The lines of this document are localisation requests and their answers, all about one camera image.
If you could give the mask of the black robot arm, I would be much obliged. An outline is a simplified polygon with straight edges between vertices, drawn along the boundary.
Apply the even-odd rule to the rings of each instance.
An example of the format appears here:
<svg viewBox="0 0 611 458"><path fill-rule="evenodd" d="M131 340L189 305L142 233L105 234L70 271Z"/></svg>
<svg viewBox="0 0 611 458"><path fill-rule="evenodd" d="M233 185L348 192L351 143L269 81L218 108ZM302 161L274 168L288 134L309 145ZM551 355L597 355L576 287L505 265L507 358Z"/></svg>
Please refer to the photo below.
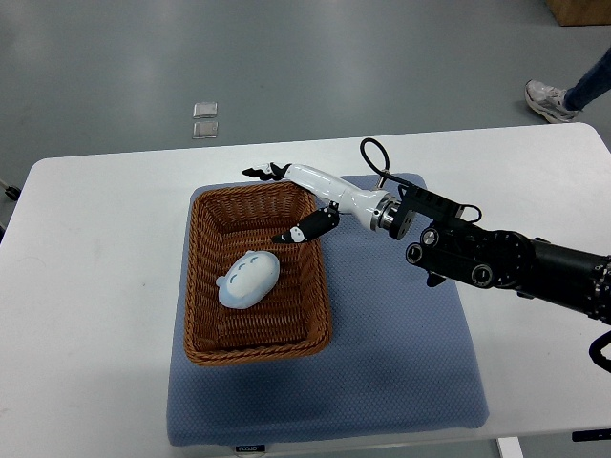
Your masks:
<svg viewBox="0 0 611 458"><path fill-rule="evenodd" d="M415 215L430 219L419 240L410 244L409 264L426 271L426 284L446 279L480 289L513 290L610 321L610 259L505 230L485 230L462 219L464 205L412 183L398 187L398 197L383 196L371 226L402 239Z"/></svg>

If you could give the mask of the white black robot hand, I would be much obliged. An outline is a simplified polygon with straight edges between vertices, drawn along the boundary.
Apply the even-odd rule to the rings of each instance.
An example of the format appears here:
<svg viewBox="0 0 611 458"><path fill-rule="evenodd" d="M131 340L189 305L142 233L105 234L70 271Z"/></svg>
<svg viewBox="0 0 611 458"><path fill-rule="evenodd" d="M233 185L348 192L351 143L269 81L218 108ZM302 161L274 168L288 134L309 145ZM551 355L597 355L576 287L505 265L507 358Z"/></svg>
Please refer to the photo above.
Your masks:
<svg viewBox="0 0 611 458"><path fill-rule="evenodd" d="M387 211L397 200L384 190L363 190L352 183L302 164L279 166L273 162L242 171L247 177L262 181L287 179L320 199L320 208L284 233L272 238L274 243L293 244L315 240L337 227L342 214L350 214L367 229L384 226Z"/></svg>

